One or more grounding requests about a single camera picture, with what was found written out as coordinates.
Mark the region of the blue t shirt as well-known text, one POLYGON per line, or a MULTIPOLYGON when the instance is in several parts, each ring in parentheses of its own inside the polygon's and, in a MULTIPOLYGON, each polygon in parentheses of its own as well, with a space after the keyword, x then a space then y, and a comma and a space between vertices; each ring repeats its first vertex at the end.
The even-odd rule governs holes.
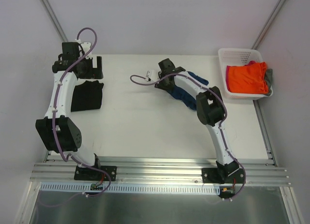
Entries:
MULTIPOLYGON (((194 74, 191 71, 188 71, 188 74, 193 77, 194 79, 196 79, 197 81, 199 81, 200 83, 208 86, 209 81, 197 76, 196 74, 194 74)), ((178 86, 174 86, 174 88, 171 91, 168 91, 168 93, 177 100, 182 101, 188 108, 190 108, 191 110, 196 111, 197 106, 196 106, 196 100, 194 97, 192 97, 187 91, 185 91, 184 89, 178 87, 178 86)))

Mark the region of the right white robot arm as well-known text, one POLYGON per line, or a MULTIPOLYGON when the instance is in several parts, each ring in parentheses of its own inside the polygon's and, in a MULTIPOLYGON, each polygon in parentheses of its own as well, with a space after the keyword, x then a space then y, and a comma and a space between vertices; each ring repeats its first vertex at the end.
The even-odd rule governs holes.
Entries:
POLYGON ((196 111, 199 121, 207 127, 216 151, 217 169, 207 173, 214 183, 223 184, 234 177, 239 164, 231 153, 224 133, 227 109, 218 87, 210 87, 209 82, 182 67, 175 67, 170 59, 158 63, 160 82, 155 88, 168 92, 173 98, 181 100, 187 107, 196 111))

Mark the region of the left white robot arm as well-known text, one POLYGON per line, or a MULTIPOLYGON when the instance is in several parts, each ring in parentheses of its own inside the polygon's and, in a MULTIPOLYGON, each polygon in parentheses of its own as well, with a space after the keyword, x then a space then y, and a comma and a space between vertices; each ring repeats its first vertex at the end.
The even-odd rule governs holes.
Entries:
POLYGON ((90 42, 63 42, 62 53, 52 66, 54 85, 48 110, 35 128, 48 151, 73 158, 84 167, 90 179, 98 179, 102 168, 95 153, 82 141, 80 129, 70 118, 71 113, 98 110, 102 105, 104 84, 102 57, 93 56, 90 42))

